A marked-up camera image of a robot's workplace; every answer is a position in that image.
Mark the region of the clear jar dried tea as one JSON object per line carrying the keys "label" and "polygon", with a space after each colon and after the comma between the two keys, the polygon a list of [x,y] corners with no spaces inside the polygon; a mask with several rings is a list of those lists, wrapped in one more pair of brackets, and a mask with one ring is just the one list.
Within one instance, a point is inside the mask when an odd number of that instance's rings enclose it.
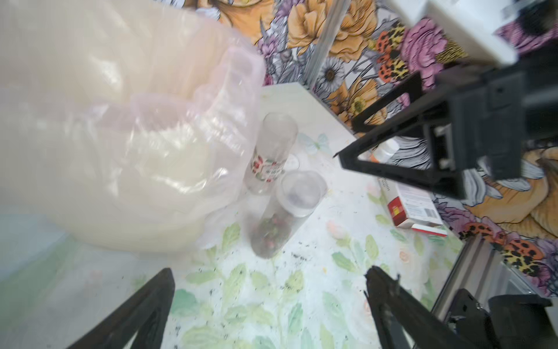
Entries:
{"label": "clear jar dried tea", "polygon": [[286,173],[251,234],[254,253],[264,259],[274,257],[315,212],[327,190],[325,179],[315,171]]}

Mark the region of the white jar lid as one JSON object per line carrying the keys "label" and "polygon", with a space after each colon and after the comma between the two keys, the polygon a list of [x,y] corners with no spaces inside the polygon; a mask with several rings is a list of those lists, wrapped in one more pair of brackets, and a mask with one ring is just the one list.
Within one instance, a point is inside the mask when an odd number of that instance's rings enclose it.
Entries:
{"label": "white jar lid", "polygon": [[283,165],[284,172],[296,171],[300,167],[299,158],[295,154],[289,154],[287,160]]}

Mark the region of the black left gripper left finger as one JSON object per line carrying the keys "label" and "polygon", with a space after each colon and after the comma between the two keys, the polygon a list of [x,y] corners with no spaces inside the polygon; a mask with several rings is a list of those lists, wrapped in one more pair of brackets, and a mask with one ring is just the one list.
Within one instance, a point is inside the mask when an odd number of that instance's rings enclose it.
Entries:
{"label": "black left gripper left finger", "polygon": [[71,348],[160,348],[174,299],[175,281],[164,268]]}

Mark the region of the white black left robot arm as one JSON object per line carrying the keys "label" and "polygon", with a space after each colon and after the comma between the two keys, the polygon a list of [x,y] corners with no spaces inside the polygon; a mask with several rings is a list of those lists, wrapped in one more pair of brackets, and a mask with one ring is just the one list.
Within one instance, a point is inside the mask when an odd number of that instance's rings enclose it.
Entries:
{"label": "white black left robot arm", "polygon": [[[439,320],[377,266],[366,273],[365,293],[383,348],[556,348],[548,314],[553,302],[538,295],[499,295],[489,311],[460,289],[450,305],[454,327]],[[72,348],[159,348],[175,292],[164,268]]]}

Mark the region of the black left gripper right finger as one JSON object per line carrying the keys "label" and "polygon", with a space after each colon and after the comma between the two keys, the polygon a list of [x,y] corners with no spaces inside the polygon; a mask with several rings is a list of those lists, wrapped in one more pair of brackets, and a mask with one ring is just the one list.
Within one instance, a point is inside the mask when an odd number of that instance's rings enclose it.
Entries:
{"label": "black left gripper right finger", "polygon": [[383,348],[409,348],[410,336],[419,348],[473,348],[434,317],[380,267],[366,273],[365,296]]}

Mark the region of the clear jar with rose tea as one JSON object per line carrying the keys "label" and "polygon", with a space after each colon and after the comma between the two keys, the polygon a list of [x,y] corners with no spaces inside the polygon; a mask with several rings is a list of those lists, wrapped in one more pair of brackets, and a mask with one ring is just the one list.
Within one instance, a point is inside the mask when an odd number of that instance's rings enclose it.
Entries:
{"label": "clear jar with rose tea", "polygon": [[296,121],[286,113],[264,117],[244,183],[256,195],[267,195],[283,173],[298,135]]}

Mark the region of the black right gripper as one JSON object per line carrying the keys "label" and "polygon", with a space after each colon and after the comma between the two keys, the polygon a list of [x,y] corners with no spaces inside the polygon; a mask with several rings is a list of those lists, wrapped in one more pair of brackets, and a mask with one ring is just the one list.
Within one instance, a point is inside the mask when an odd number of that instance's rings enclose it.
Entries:
{"label": "black right gripper", "polygon": [[363,137],[335,157],[345,170],[386,178],[454,199],[464,199],[464,179],[482,160],[496,180],[521,175],[524,153],[557,145],[557,44],[520,56],[513,65],[461,60],[435,78],[446,92],[448,120],[427,130],[430,167],[420,170],[362,160],[366,151],[400,135],[402,129],[367,124],[377,112],[407,94],[411,103],[423,95],[420,73],[413,73],[352,119]]}

